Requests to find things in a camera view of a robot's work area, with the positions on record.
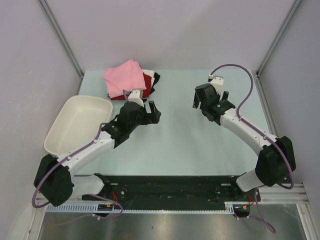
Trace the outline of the pink t shirt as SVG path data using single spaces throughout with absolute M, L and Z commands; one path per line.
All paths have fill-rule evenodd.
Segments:
M 110 98 L 123 95 L 123 90 L 131 92 L 135 89 L 146 90 L 143 70 L 139 63 L 132 59 L 125 63 L 108 68 L 103 74 Z

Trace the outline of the white plastic bin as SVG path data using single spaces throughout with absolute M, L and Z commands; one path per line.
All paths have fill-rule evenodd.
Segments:
M 100 124 L 111 119 L 112 111 L 112 103 L 100 97 L 69 98 L 45 138 L 44 149 L 54 156 L 73 151 L 97 135 Z

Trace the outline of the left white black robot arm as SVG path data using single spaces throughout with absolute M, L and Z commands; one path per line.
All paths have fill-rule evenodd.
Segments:
M 111 188 L 96 175 L 76 180 L 76 173 L 105 152 L 113 150 L 129 139 L 130 134 L 138 127 L 158 124 L 161 112 L 154 101 L 148 102 L 150 112 L 144 104 L 127 101 L 119 114 L 108 123 L 101 123 L 96 136 L 75 150 L 59 156 L 45 155 L 39 164 L 33 185 L 32 206 L 38 208 L 36 198 L 42 194 L 49 204 L 60 206 L 75 191 L 81 195 L 95 195 L 100 200 L 110 196 Z

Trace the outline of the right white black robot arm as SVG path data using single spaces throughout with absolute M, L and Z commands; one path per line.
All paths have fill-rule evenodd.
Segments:
M 272 187 L 285 177 L 289 177 L 293 184 L 296 161 L 292 141 L 286 136 L 268 134 L 253 125 L 228 101 L 228 96 L 228 92 L 219 94 L 210 83 L 202 84 L 195 88 L 193 108 L 199 108 L 210 122 L 234 133 L 257 155 L 255 168 L 236 179 L 236 185 L 230 188 L 231 196 L 242 201 L 250 190 L 260 186 Z

